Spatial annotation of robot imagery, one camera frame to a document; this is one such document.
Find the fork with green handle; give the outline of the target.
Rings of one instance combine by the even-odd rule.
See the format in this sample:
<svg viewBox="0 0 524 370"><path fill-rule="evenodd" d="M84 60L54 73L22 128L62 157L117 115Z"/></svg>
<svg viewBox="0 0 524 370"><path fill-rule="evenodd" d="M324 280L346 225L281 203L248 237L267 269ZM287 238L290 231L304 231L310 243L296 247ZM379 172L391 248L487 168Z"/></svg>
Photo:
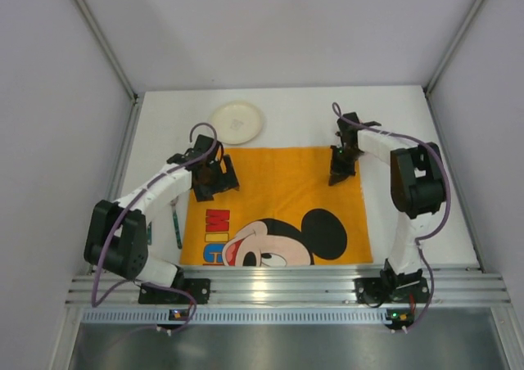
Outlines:
<svg viewBox="0 0 524 370"><path fill-rule="evenodd" d="M171 210L172 210L172 221L174 225L174 235L177 243L177 247L179 250L182 250L183 248L183 241L182 241L182 234L180 230L180 225L178 221L178 214L176 210L177 201L174 200L171 203Z"/></svg>

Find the cream round plate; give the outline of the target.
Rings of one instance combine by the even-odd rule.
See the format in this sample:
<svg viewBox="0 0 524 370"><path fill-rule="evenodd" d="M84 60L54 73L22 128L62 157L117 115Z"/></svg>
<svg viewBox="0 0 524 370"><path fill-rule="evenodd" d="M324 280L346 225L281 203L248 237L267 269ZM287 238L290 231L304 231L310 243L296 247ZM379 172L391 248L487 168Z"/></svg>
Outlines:
<svg viewBox="0 0 524 370"><path fill-rule="evenodd" d="M247 101L232 101L219 106L210 116L218 139L228 145L240 145L258 136L264 126L260 109Z"/></svg>

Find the orange Mickey Mouse placemat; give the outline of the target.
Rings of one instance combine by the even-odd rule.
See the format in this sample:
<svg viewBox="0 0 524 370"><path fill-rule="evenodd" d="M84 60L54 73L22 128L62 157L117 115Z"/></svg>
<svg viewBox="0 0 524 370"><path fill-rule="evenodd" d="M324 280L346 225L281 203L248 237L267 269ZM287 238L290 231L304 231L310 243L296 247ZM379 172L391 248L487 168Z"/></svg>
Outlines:
<svg viewBox="0 0 524 370"><path fill-rule="evenodd" d="M358 174L329 185L329 147L229 148L240 187L190 197L181 263L286 267L373 260Z"/></svg>

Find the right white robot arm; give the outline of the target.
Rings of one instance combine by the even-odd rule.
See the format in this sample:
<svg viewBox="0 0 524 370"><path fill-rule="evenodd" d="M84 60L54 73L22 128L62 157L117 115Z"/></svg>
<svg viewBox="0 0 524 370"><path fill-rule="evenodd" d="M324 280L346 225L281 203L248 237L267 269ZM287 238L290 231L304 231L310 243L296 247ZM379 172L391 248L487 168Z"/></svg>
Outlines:
<svg viewBox="0 0 524 370"><path fill-rule="evenodd" d="M399 133L383 133L377 122L362 123L356 113L337 121L340 146L333 146L328 185L334 187L356 174L364 153L390 167L391 199L399 211L395 243L380 272L382 292L416 289L423 283L422 228L430 215L449 207L449 180L439 147L417 140L401 147ZM335 260L349 244L349 230L336 215L316 208L305 213L298 228L280 219L257 219L241 228L222 251L227 266L283 267L312 265L316 258Z"/></svg>

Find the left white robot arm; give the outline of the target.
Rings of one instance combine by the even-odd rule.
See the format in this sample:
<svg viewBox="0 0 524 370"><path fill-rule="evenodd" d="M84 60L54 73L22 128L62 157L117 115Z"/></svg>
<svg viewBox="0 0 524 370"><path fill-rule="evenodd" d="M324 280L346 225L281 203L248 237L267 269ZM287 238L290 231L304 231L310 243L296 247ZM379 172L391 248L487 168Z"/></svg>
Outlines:
<svg viewBox="0 0 524 370"><path fill-rule="evenodd" d="M212 201L215 194L237 187L233 163L222 143L200 134L192 147L171 156L143 185L94 206L84 259L125 280L173 287L183 271L173 261L150 253L148 226L184 193L192 191L198 201Z"/></svg>

